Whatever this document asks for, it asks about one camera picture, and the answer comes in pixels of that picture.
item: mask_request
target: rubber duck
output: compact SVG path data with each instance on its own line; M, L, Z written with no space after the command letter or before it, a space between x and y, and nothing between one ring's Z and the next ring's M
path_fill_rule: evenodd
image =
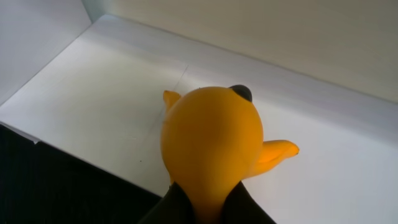
M246 86L199 88L183 97L166 90L163 98L162 158L198 223L218 223L224 201L241 180L299 153L290 141L263 141L261 119Z

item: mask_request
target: black spot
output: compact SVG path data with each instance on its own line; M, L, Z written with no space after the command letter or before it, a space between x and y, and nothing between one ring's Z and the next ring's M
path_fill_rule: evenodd
M234 85L230 87L236 94L242 96L245 100L252 102L251 91L244 85Z

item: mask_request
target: toy head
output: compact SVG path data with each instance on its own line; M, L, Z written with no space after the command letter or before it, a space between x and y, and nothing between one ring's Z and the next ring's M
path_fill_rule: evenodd
M297 153L296 148L286 149L262 158L262 123L245 86L200 88L184 97L165 91L164 100L163 160L202 222L217 218L240 180ZM265 161L260 168L259 161Z

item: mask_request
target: plastic toy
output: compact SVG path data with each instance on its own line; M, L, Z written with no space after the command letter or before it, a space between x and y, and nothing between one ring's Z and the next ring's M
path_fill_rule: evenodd
M260 116L243 85L200 88L183 97L164 91L164 101L163 160L199 223L217 222L226 197L241 180L299 152L289 141L263 142Z

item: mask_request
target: beige wall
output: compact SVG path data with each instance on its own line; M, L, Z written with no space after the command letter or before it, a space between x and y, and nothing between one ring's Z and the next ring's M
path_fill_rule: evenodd
M102 0L107 13L398 102L396 0Z

